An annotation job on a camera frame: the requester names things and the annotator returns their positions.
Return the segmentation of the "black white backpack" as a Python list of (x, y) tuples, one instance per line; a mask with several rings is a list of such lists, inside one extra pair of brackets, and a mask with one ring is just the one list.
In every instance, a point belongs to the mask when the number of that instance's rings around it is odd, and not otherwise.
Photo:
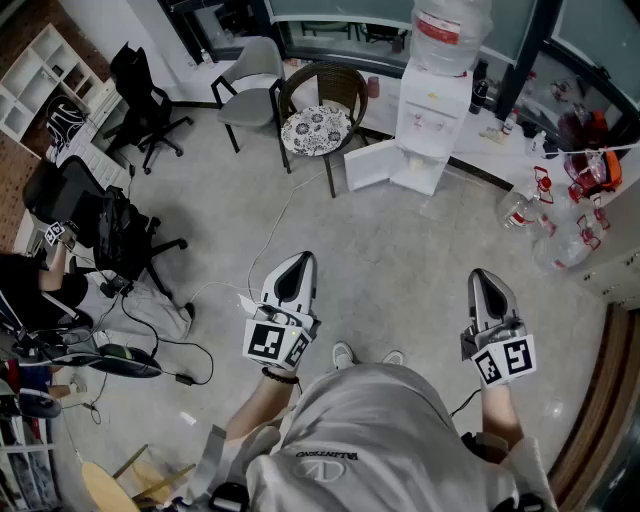
[(47, 105), (45, 126), (57, 151), (69, 145), (86, 121), (87, 115), (67, 96), (56, 96)]

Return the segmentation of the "wooden stool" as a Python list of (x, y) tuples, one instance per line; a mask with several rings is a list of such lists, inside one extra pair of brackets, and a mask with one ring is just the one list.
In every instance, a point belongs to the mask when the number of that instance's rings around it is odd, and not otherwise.
[[(157, 512), (158, 507), (169, 502), (173, 485), (196, 468), (195, 464), (190, 464), (163, 477), (150, 463), (140, 460), (148, 448), (148, 444), (143, 445), (113, 474), (96, 463), (82, 463), (83, 483), (99, 512)], [(131, 472), (142, 486), (142, 490), (133, 496), (119, 481), (127, 472)]]

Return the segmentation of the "white cubby shelf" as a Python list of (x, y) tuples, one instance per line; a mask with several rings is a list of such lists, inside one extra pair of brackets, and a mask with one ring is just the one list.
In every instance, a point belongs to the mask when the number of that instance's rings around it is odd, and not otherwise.
[(89, 111), (103, 87), (104, 82), (49, 24), (0, 78), (0, 131), (22, 144), (36, 115), (56, 90)]

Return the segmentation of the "gray chair black frame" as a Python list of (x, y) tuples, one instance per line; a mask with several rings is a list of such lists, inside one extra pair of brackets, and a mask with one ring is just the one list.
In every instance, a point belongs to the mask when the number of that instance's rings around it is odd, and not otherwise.
[[(267, 87), (252, 87), (237, 91), (233, 84), (258, 75), (272, 78)], [(211, 91), (218, 107), (218, 120), (224, 125), (236, 153), (240, 147), (233, 128), (262, 128), (275, 121), (279, 126), (276, 110), (276, 92), (284, 85), (285, 70), (279, 48), (269, 37), (251, 39), (240, 56), (211, 84)]]

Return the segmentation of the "black office chair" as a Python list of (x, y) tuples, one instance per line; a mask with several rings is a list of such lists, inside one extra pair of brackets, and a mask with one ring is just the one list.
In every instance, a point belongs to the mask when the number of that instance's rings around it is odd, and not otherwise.
[(179, 238), (153, 245), (160, 219), (140, 213), (123, 189), (101, 186), (80, 157), (72, 155), (59, 166), (42, 161), (22, 196), (26, 209), (39, 221), (72, 230), (76, 242), (92, 251), (93, 261), (74, 268), (74, 273), (113, 271), (127, 281), (146, 273), (160, 293), (173, 297), (155, 271), (153, 258), (174, 247), (184, 250), (187, 241)]
[(136, 146), (145, 154), (142, 164), (146, 175), (151, 173), (149, 161), (159, 144), (174, 150), (177, 157), (184, 151), (167, 138), (175, 128), (194, 120), (184, 116), (171, 120), (174, 102), (152, 80), (146, 53), (142, 47), (133, 50), (125, 43), (110, 63), (111, 77), (116, 92), (126, 102), (128, 109), (124, 120), (107, 130), (103, 138), (109, 139), (107, 151), (113, 152), (127, 145)]

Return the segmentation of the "red orange bag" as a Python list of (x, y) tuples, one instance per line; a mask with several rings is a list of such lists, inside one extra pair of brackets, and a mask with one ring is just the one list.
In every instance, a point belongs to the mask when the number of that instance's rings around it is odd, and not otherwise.
[(560, 134), (572, 145), (564, 156), (564, 170), (572, 183), (569, 196), (578, 202), (603, 192), (615, 192), (622, 184), (622, 170), (615, 151), (605, 150), (608, 125), (602, 111), (588, 112), (582, 104), (561, 116)]

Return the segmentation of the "person's left forearm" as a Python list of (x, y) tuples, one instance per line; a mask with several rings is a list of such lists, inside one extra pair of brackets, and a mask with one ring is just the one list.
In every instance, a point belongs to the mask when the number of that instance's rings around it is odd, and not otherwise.
[(226, 440), (242, 438), (262, 423), (276, 418), (289, 406), (297, 385), (295, 372), (263, 367), (256, 389), (227, 423)]

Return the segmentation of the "black thermos bottle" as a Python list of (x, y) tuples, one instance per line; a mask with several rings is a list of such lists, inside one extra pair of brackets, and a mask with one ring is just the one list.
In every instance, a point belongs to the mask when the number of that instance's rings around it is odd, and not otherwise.
[(484, 107), (488, 92), (487, 77), (488, 62), (485, 59), (479, 59), (473, 71), (473, 88), (469, 112), (477, 115)]

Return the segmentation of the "white drawer tray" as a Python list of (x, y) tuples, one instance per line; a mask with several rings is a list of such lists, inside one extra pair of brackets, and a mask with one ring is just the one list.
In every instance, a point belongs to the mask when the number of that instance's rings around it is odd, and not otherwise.
[(394, 140), (375, 143), (344, 155), (349, 191), (388, 180), (401, 163), (402, 152)]

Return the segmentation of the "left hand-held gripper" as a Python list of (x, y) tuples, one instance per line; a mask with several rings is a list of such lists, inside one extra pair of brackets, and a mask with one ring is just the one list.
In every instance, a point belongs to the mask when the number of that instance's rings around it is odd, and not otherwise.
[(246, 320), (242, 355), (261, 366), (296, 370), (321, 325), (309, 314), (316, 287), (317, 261), (310, 251), (294, 254), (272, 270), (261, 290), (263, 303)]

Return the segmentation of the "floral seat cushion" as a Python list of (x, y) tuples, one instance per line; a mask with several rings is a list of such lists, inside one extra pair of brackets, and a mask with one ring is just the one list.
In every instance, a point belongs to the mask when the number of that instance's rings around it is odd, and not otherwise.
[(352, 127), (348, 115), (333, 106), (310, 106), (290, 116), (281, 129), (284, 148), (296, 155), (324, 156), (337, 150)]

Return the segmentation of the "person's left shoe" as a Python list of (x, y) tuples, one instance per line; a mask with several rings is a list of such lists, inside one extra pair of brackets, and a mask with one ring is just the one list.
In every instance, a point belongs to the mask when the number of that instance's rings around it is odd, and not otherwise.
[(334, 367), (337, 370), (351, 368), (356, 365), (356, 358), (351, 347), (345, 342), (337, 342), (332, 349)]

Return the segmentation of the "white water dispenser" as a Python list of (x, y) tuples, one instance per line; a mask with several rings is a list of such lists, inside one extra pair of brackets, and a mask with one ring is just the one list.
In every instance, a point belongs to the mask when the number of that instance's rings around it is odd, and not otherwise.
[[(409, 62), (401, 79), (394, 140), (405, 159), (390, 180), (431, 196), (454, 149), (467, 116), (472, 76), (451, 77), (431, 73)], [(426, 167), (408, 169), (410, 156), (420, 156)]]

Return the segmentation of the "person's right forearm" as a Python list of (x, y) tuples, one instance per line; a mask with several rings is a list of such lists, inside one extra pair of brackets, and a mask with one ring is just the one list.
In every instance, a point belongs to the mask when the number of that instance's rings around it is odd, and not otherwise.
[(511, 450), (524, 433), (507, 385), (481, 389), (482, 428), (484, 433), (499, 437)]

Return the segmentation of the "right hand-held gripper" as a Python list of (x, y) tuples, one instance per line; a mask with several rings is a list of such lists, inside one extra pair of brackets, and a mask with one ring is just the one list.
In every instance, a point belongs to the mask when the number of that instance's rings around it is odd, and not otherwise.
[(486, 388), (537, 369), (535, 342), (518, 318), (516, 297), (496, 274), (476, 268), (468, 278), (469, 327), (461, 334), (462, 360), (471, 360)]

